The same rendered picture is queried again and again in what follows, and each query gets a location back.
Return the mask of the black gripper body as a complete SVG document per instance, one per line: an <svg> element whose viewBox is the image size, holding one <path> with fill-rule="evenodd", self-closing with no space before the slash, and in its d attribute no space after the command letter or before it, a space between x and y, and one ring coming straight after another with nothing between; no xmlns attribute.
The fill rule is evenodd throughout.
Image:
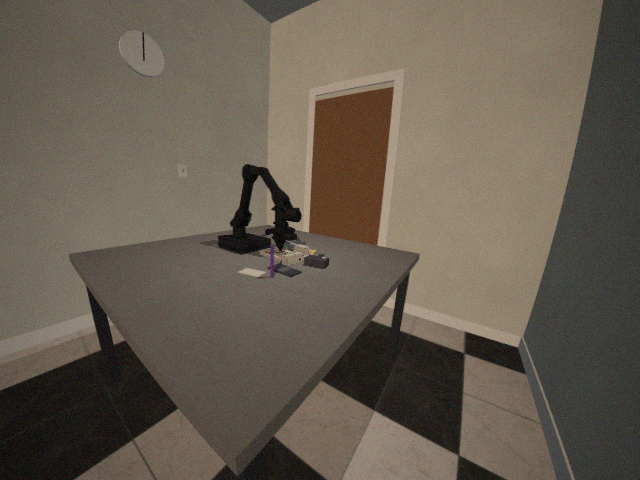
<svg viewBox="0 0 640 480"><path fill-rule="evenodd" d="M270 228L265 230L265 234L269 235L273 233L273 237L280 237L281 239L290 241L296 240L297 235L295 233L286 233L287 220L286 221L277 221L273 222L275 224L275 228ZM274 233L275 232L275 233ZM277 234L278 233L278 234ZM283 236L283 238L282 238Z"/></svg>

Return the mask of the cream paper sheet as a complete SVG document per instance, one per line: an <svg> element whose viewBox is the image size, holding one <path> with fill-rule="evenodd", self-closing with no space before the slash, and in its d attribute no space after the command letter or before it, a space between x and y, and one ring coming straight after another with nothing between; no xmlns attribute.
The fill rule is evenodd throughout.
<svg viewBox="0 0 640 480"><path fill-rule="evenodd" d="M260 270L255 270L255 269L250 269L250 268L245 268L245 269L243 269L243 270L241 270L241 271L239 271L237 273L259 277L259 276L265 274L266 272L260 271Z"/></svg>

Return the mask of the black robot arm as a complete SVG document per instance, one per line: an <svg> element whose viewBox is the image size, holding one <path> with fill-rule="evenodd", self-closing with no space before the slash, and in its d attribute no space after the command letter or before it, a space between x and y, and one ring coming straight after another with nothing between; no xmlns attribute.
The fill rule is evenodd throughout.
<svg viewBox="0 0 640 480"><path fill-rule="evenodd" d="M249 212L249 204L253 184L257 180L258 175L261 176L272 194L272 200L276 206L274 206L271 210L275 210L275 220L287 220L291 222L300 222L301 220L302 215L299 211L300 208L293 208L289 196L279 188L279 186L271 176L269 170L264 167L254 167L253 165L246 164L244 165L242 171L244 184L240 206L236 211L234 218L230 222L230 226L233 227L233 236L231 237L239 239L247 237L245 226L248 226L251 220L252 213Z"/></svg>

